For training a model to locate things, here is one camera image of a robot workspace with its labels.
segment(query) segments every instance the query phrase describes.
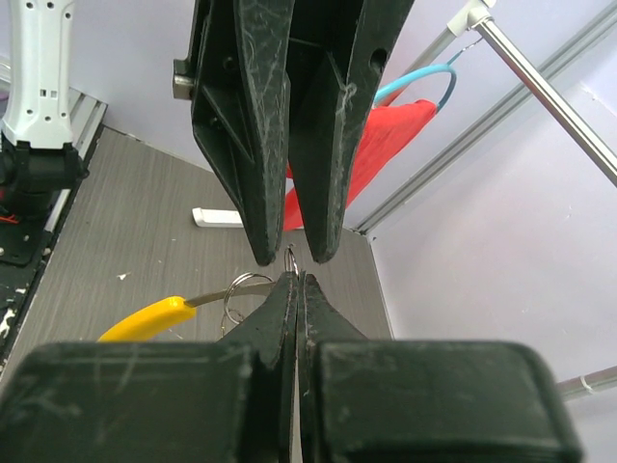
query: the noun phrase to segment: white scrap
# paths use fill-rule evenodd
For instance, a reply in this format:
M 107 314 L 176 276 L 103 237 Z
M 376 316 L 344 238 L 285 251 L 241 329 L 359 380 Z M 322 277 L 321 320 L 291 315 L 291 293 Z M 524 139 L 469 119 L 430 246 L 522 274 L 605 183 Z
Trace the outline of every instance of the white scrap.
M 0 323 L 0 335 L 2 339 L 5 339 L 11 331 L 11 325 L 9 324 L 9 318 L 13 318 L 15 316 L 15 311 L 13 309 L 8 309 L 4 314 L 4 318 L 2 319 L 2 323 Z

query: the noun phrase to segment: wooden floor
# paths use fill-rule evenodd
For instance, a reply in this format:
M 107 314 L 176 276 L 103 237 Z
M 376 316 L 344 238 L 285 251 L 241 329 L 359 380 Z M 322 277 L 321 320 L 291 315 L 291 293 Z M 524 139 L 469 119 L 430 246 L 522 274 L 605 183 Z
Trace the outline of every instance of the wooden floor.
M 96 340 L 130 313 L 163 297 L 224 289 L 240 273 L 278 276 L 282 259 L 259 268 L 242 230 L 198 229 L 193 207 L 231 209 L 213 174 L 105 130 L 34 302 L 6 365 L 3 383 L 35 346 Z M 346 232 L 336 257 L 310 259 L 302 231 L 287 233 L 301 266 L 317 276 L 331 303 L 371 338 L 389 326 L 370 248 Z M 248 314 L 263 298 L 233 307 Z M 160 340 L 216 340 L 223 306 L 201 309 Z

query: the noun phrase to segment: metal rod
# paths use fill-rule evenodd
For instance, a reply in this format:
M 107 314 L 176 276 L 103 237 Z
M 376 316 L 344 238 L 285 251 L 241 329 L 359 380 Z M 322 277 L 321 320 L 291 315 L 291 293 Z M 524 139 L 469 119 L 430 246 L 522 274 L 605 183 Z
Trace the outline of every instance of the metal rod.
M 505 64 L 519 76 L 527 88 L 549 110 L 613 185 L 617 186 L 617 158 L 615 153 L 540 72 L 529 63 L 515 44 L 510 42 L 496 26 L 493 18 L 488 16 L 473 28 L 480 33 Z
M 405 69 L 402 75 L 409 74 L 411 71 L 424 68 L 425 66 L 433 63 L 438 56 L 442 54 L 442 52 L 448 48 L 448 46 L 454 42 L 456 36 L 450 32 L 450 30 L 446 27 L 433 42 L 428 45 L 428 47 L 417 57 L 417 59 L 410 64 L 410 66 Z M 392 92 L 390 95 L 386 96 L 382 99 L 377 106 L 389 106 L 393 101 L 395 101 L 399 95 L 405 92 L 407 87 L 403 87 L 396 92 Z
M 617 367 L 585 374 L 557 384 L 557 389 L 564 400 L 574 400 L 615 387 L 617 387 Z
M 597 14 L 561 48 L 552 54 L 541 66 L 540 71 L 552 79 L 567 68 L 571 62 L 602 41 L 617 24 L 617 1 Z M 531 93 L 524 85 L 518 85 L 488 110 L 481 118 L 452 141 L 435 158 L 392 193 L 382 204 L 360 222 L 355 230 L 369 233 L 394 211 L 406 204 L 415 194 L 468 152 L 487 133 L 506 120 L 523 105 Z

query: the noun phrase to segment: red cloth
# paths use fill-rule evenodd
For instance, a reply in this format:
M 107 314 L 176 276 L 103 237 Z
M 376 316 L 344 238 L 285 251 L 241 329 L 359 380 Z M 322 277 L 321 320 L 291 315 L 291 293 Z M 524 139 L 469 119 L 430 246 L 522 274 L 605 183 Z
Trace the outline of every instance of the red cloth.
M 379 107 L 370 112 L 352 168 L 347 206 L 436 114 L 435 103 L 425 99 L 402 106 Z M 287 176 L 291 177 L 289 168 Z M 299 227 L 302 227 L 302 214 L 294 188 L 285 198 L 282 229 L 289 231 Z

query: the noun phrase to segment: yellow tool handle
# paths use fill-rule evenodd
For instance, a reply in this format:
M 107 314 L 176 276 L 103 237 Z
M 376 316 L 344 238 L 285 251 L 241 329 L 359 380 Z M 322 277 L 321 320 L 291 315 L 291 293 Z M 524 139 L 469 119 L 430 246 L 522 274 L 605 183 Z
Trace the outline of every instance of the yellow tool handle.
M 168 297 L 128 316 L 112 326 L 98 340 L 150 340 L 174 325 L 193 318 L 196 314 L 197 310 L 186 305 L 183 297 Z

